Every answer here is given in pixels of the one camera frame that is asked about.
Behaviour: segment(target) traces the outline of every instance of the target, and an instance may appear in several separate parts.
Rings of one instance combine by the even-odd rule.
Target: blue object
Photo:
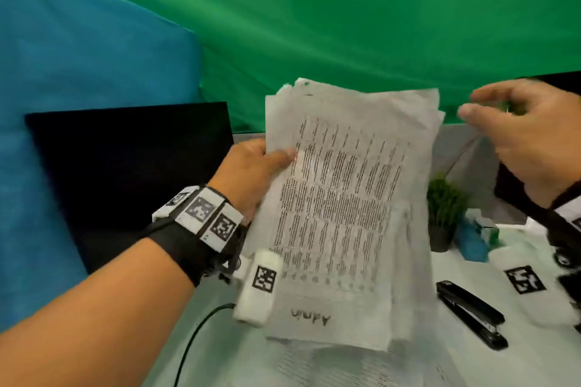
[[[489,246],[482,240],[474,224],[466,217],[463,217],[458,225],[455,243],[465,260],[488,262]]]
[[[0,0],[0,331],[87,275],[23,115],[200,102],[201,59],[192,32],[124,0]]]

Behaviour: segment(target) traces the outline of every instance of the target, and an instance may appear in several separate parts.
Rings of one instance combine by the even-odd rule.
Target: black cable
[[[188,345],[185,346],[185,351],[184,351],[184,354],[182,355],[182,360],[179,362],[178,373],[176,375],[176,381],[174,382],[174,387],[177,387],[177,385],[178,385],[179,376],[181,375],[181,370],[184,367],[185,357],[188,355],[188,351],[189,351],[189,348],[192,346],[193,339],[196,338],[196,335],[198,334],[198,332],[200,332],[200,329],[202,328],[202,326],[204,326],[204,324],[216,312],[219,312],[219,311],[224,310],[224,309],[234,309],[235,307],[236,307],[236,304],[234,304],[234,303],[227,303],[227,304],[223,304],[222,306],[218,306],[212,312],[210,312],[208,315],[206,315],[206,318],[204,318],[202,320],[202,322],[200,324],[198,324],[198,327],[196,327],[196,330],[192,334],[192,338],[190,338],[189,341],[188,341]]]

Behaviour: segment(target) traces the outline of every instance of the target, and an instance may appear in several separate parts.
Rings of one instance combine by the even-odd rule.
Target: green backdrop
[[[581,0],[130,0],[198,33],[202,94],[236,131],[264,96],[307,77],[361,91],[439,87],[447,120],[469,92],[581,69]]]

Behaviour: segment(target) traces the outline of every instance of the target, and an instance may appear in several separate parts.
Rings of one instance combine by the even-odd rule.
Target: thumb
[[[271,176],[275,176],[286,169],[296,157],[296,150],[288,148],[265,154],[264,163]]]
[[[458,109],[458,117],[466,124],[478,128],[493,141],[507,136],[507,130],[512,125],[513,119],[517,118],[511,113],[479,104],[461,105]]]

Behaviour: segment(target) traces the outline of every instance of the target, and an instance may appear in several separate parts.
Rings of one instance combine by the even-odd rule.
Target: black stapler
[[[436,283],[438,298],[461,319],[472,332],[493,350],[508,347],[508,341],[498,333],[504,315],[466,289],[444,280]]]

